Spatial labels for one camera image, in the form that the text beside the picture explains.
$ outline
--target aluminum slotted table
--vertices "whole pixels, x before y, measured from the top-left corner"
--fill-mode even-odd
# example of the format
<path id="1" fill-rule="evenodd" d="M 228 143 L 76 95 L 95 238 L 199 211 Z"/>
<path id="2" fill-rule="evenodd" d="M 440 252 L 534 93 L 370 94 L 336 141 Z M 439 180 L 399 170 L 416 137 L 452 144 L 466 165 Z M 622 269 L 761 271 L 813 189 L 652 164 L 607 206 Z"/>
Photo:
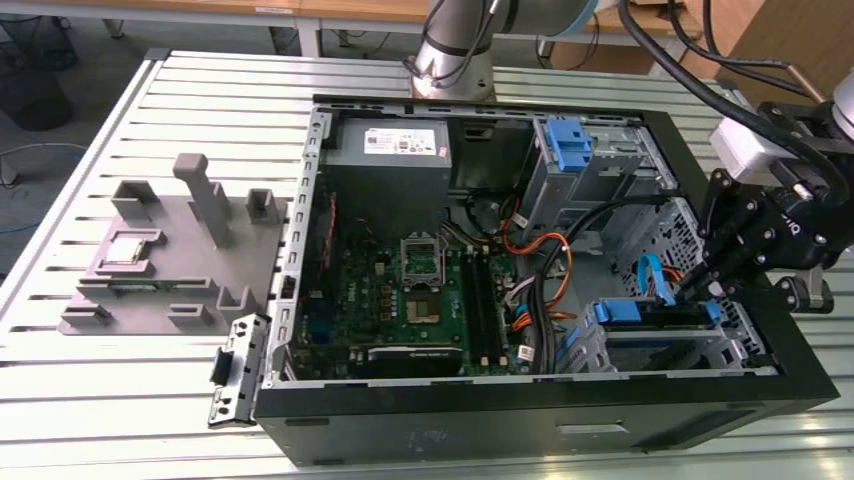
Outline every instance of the aluminum slotted table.
<path id="1" fill-rule="evenodd" d="M 495 88 L 502 102 L 667 111 L 703 170 L 718 166 L 707 137 L 719 117 L 670 80 L 496 68 Z M 199 151 L 229 195 L 271 188 L 292 199 L 315 93 L 406 97 L 406 71 L 392 62 L 192 52 L 143 63 L 0 289 L 0 468 L 31 467 L 0 472 L 4 478 L 299 474 L 259 428 L 207 430 L 223 338 L 64 337 L 55 328 L 115 215 L 119 182 L 145 179 L 159 193 L 179 191 L 175 156 Z M 817 410 L 763 420 L 686 452 L 348 467 L 342 476 L 854 476 L 853 269 L 847 256 L 826 274 L 835 312 L 797 317 L 842 393 Z"/>

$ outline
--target white sticker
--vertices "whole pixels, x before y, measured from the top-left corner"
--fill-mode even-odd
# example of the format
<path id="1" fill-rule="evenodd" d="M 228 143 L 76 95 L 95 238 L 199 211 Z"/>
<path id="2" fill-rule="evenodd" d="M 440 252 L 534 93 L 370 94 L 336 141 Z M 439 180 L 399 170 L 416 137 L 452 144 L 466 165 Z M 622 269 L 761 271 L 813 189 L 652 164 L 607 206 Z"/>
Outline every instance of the white sticker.
<path id="1" fill-rule="evenodd" d="M 528 219 L 524 218 L 522 215 L 519 215 L 518 213 L 512 214 L 512 222 L 519 225 L 519 228 L 524 228 L 528 226 Z"/>
<path id="2" fill-rule="evenodd" d="M 534 361 L 534 349 L 527 345 L 519 345 L 519 359 L 526 362 Z"/>
<path id="3" fill-rule="evenodd" d="M 291 10 L 289 8 L 255 7 L 255 11 L 257 13 L 277 13 L 280 15 L 293 15 L 293 10 Z"/>
<path id="4" fill-rule="evenodd" d="M 430 129 L 371 128 L 364 132 L 364 153 L 374 155 L 436 155 Z"/>

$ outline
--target blue plastic clip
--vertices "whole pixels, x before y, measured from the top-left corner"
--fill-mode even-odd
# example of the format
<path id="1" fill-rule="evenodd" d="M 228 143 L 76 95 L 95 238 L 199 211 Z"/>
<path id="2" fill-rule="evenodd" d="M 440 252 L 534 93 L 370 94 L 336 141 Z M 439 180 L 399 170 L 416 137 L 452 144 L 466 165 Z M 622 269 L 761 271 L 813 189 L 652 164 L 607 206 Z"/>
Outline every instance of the blue plastic clip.
<path id="1" fill-rule="evenodd" d="M 563 357 L 570 352 L 570 348 L 572 347 L 572 344 L 575 343 L 575 340 L 578 340 L 578 337 L 579 337 L 580 334 L 582 334 L 582 332 L 576 328 L 566 336 L 566 340 L 563 340 L 563 345 L 560 345 L 560 348 L 558 349 L 558 353 L 555 353 L 555 361 L 559 362 L 560 360 L 563 360 Z"/>
<path id="2" fill-rule="evenodd" d="M 706 302 L 706 312 L 708 312 L 708 320 L 714 326 L 718 326 L 720 319 L 723 318 L 723 312 L 720 311 L 720 305 L 714 300 Z"/>
<path id="3" fill-rule="evenodd" d="M 640 310 L 631 298 L 608 298 L 594 304 L 594 312 L 599 323 L 635 323 L 640 322 Z"/>
<path id="4" fill-rule="evenodd" d="M 662 267 L 662 261 L 658 259 L 658 255 L 654 253 L 644 253 L 638 259 L 638 290 L 640 295 L 646 295 L 647 283 L 646 283 L 646 269 L 652 269 L 652 280 L 655 281 L 655 294 L 664 301 L 664 304 L 672 307 L 676 304 L 676 300 L 672 297 L 670 288 L 667 287 L 667 280 L 664 280 L 664 269 Z"/>
<path id="5" fill-rule="evenodd" d="M 548 143 L 562 172 L 580 172 L 592 158 L 592 137 L 578 120 L 547 120 Z"/>

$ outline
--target metal bracket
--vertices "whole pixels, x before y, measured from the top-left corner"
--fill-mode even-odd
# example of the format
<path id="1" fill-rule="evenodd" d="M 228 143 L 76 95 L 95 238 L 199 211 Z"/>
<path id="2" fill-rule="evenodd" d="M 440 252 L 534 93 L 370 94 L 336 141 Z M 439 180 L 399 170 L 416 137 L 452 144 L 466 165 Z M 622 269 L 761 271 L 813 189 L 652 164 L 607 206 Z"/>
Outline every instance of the metal bracket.
<path id="1" fill-rule="evenodd" d="M 774 288 L 783 294 L 791 312 L 823 314 L 833 312 L 833 293 L 823 277 L 825 270 L 817 266 L 811 270 L 797 272 L 794 277 L 779 279 Z"/>
<path id="2" fill-rule="evenodd" d="M 252 314 L 231 324 L 225 346 L 216 352 L 211 382 L 216 384 L 208 428 L 253 426 L 252 403 L 269 332 L 269 318 Z"/>

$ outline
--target motherboard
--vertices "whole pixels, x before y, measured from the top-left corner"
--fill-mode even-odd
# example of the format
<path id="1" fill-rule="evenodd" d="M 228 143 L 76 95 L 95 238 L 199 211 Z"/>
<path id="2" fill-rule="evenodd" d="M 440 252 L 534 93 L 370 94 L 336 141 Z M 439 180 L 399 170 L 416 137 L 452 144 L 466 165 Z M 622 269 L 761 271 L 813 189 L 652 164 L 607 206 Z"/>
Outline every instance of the motherboard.
<path id="1" fill-rule="evenodd" d="M 450 248 L 435 255 L 434 240 L 423 240 L 343 253 L 331 295 L 315 292 L 304 302 L 292 351 L 300 378 L 516 373 L 498 303 L 511 258 Z"/>

